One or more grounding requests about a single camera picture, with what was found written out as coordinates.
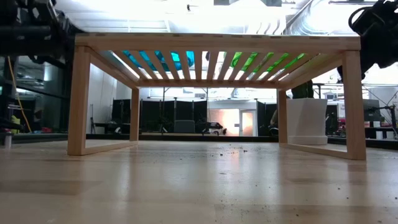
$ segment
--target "wooden floor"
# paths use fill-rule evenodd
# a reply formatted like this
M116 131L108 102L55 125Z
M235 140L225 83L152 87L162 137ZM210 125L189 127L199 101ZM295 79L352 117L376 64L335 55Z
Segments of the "wooden floor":
M141 141L83 157L66 142L13 146L0 149L4 224L398 223L398 151L364 162L273 143Z

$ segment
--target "metal frame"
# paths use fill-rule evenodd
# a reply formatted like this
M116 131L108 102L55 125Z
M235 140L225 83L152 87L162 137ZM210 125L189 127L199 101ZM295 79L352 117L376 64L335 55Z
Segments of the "metal frame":
M302 151L326 154L347 159L366 159L366 147L363 124L363 102L361 92L361 69L359 64L359 37L309 37L309 36L268 36L268 35L218 35L218 34L104 34L90 33L76 37L75 60L73 67L70 124L68 135L68 154L84 155L103 150L116 149L136 144L138 140L139 87L141 86L192 86L192 87L251 87L278 89L279 144ZM130 68L119 69L117 65L105 59L100 51L113 51ZM136 67L121 51L128 50L140 62L149 77ZM143 61L139 51L145 51L159 71L161 78L154 75ZM154 55L160 50L165 62ZM195 53L194 78L190 76L185 52ZM183 77L180 78L170 56L170 51L178 52L181 58ZM208 72L201 78L201 55L210 52ZM226 52L218 75L215 73L217 55ZM242 52L232 74L226 78L226 72L235 52ZM260 58L253 60L246 71L237 74L251 53L257 52ZM267 74L269 66L274 65L284 54L289 53ZM305 56L286 67L298 55ZM85 126L87 112L87 94L90 63L132 88L131 133L129 144L88 149L85 147ZM161 65L166 63L172 77L169 78ZM285 92L305 83L331 69L343 66L345 80L346 135L347 151L325 149L325 147L298 146L287 143L287 118ZM249 76L255 68L257 72Z

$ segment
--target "yellow cable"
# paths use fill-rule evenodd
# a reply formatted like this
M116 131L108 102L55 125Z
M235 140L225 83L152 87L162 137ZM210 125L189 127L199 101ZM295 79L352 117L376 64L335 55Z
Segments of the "yellow cable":
M19 93L17 91L17 85L15 83L14 71L12 71L11 60L10 60L9 56L8 56L8 66L9 66L10 72L11 72L12 84L14 84L15 92L17 93L17 100L18 100L18 103L19 103L19 107L21 107L21 112L22 112L22 115L23 115L23 117L25 119L25 122L27 124L27 128L29 128L29 132L32 132L32 130L31 130L30 126L29 126L29 122L27 121L27 118L25 116L24 108L22 107L22 103L21 103L21 101L19 99Z

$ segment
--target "white ceiling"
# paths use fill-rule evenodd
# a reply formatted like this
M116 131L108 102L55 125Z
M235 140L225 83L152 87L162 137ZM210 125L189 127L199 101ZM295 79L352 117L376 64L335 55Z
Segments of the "white ceiling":
M280 34L286 16L307 1L283 0L290 4L267 7L261 0L229 6L214 6L213 0L58 0L56 8L88 32Z

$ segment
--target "white pot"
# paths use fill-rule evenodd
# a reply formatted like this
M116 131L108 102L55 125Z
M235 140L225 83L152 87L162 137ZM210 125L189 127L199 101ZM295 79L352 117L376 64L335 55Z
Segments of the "white pot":
M325 145L325 114L328 100L287 100L287 142L289 144Z

